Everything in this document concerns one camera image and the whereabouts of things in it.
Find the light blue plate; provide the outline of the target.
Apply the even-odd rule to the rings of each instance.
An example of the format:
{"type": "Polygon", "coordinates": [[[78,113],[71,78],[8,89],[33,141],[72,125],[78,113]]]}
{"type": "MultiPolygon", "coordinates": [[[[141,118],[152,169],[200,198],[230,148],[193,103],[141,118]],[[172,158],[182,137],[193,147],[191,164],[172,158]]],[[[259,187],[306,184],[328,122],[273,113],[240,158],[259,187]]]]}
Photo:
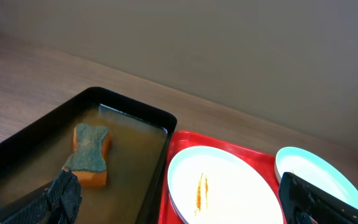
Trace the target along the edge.
{"type": "Polygon", "coordinates": [[[283,224],[264,178],[237,156],[209,146],[178,152],[168,166],[172,205],[184,223],[283,224]]]}
{"type": "Polygon", "coordinates": [[[358,190],[330,163],[299,147],[283,147],[275,156],[275,175],[281,181],[291,172],[332,196],[358,209],[358,190]]]}

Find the orange sponge with green scourer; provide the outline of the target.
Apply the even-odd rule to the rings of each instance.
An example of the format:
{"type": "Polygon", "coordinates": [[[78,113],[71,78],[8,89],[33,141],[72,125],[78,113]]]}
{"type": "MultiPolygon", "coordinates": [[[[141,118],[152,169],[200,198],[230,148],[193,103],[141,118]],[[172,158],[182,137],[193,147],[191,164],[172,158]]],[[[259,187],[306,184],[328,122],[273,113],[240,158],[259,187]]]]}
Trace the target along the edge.
{"type": "Polygon", "coordinates": [[[62,169],[76,175],[84,187],[106,185],[106,158],[110,143],[108,127],[77,124],[73,132],[73,154],[68,157],[62,169]]]}

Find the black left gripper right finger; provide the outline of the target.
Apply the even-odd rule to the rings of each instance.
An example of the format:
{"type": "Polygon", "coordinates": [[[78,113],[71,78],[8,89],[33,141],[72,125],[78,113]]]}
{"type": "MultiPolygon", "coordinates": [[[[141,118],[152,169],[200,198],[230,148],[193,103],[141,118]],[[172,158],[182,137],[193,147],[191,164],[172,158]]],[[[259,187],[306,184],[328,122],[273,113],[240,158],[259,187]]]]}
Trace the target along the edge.
{"type": "Polygon", "coordinates": [[[278,195],[288,224],[358,224],[358,209],[291,172],[283,174],[278,195]]]}

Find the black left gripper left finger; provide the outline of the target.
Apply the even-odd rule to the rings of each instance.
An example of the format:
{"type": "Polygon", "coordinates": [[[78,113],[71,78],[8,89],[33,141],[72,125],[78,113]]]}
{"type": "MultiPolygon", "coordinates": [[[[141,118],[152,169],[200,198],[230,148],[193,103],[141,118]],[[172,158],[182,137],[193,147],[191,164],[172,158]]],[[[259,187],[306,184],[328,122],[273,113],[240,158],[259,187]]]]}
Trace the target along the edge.
{"type": "Polygon", "coordinates": [[[8,206],[2,223],[74,223],[81,205],[81,185],[70,171],[61,171],[48,186],[41,187],[8,206]]]}

